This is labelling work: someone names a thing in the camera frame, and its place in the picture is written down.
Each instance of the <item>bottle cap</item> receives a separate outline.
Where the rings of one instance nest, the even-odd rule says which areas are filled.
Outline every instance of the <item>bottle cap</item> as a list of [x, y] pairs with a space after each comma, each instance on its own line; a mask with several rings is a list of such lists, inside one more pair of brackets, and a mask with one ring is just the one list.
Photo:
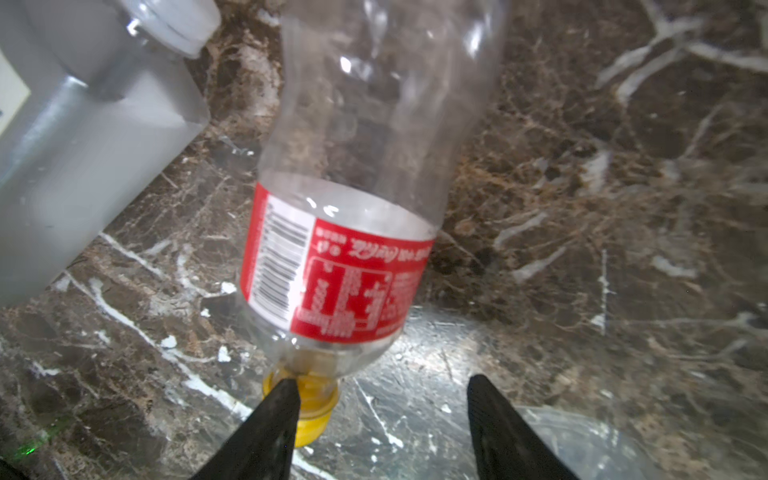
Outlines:
[[[264, 377], [263, 396], [269, 395], [280, 379], [274, 378], [274, 372]], [[299, 423], [296, 426], [294, 447], [299, 449], [317, 440], [325, 432], [331, 419], [333, 407], [339, 402], [339, 382], [318, 376], [298, 376], [296, 384], [301, 397]]]
[[141, 27], [160, 43], [189, 57], [221, 24], [214, 0], [120, 0]]

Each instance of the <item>brown marble surface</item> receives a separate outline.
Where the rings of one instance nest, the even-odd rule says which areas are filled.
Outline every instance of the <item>brown marble surface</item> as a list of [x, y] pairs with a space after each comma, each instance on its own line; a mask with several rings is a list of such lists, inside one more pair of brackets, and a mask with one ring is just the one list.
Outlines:
[[[0, 452], [33, 478], [187, 478], [259, 402], [266, 360], [230, 287], [279, 105], [280, 3], [219, 2], [190, 65], [211, 126], [48, 291], [0, 311]], [[476, 372], [616, 426], [667, 478], [764, 478], [766, 12], [515, 2], [419, 308], [296, 478], [474, 478]]]

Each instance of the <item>barcode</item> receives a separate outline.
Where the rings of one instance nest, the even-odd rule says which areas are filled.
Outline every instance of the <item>barcode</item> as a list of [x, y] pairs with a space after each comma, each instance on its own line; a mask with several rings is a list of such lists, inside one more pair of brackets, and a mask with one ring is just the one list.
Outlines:
[[311, 233], [312, 227], [289, 220], [272, 202], [267, 204], [252, 295], [256, 305], [284, 322], [293, 317], [291, 297], [296, 295], [295, 280], [302, 273]]

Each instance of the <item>bottle label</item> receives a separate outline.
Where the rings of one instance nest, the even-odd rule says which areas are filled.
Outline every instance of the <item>bottle label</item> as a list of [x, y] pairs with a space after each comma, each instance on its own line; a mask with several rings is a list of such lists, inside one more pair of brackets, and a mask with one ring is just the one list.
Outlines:
[[240, 287], [251, 308], [281, 329], [323, 342], [372, 342], [406, 321], [433, 244], [340, 227], [258, 184]]
[[0, 51], [0, 135], [29, 97], [29, 87]]

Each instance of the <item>clear plastic bottle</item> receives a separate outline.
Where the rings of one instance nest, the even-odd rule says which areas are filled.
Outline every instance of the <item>clear plastic bottle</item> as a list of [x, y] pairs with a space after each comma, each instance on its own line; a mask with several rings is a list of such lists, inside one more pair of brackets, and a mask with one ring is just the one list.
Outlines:
[[502, 0], [329, 0], [282, 17], [286, 83], [240, 286], [276, 363], [265, 392], [282, 376], [307, 387], [301, 419], [315, 423], [297, 445], [323, 430], [336, 380], [402, 331], [506, 14]]
[[208, 122], [213, 0], [0, 2], [0, 306], [40, 293]]

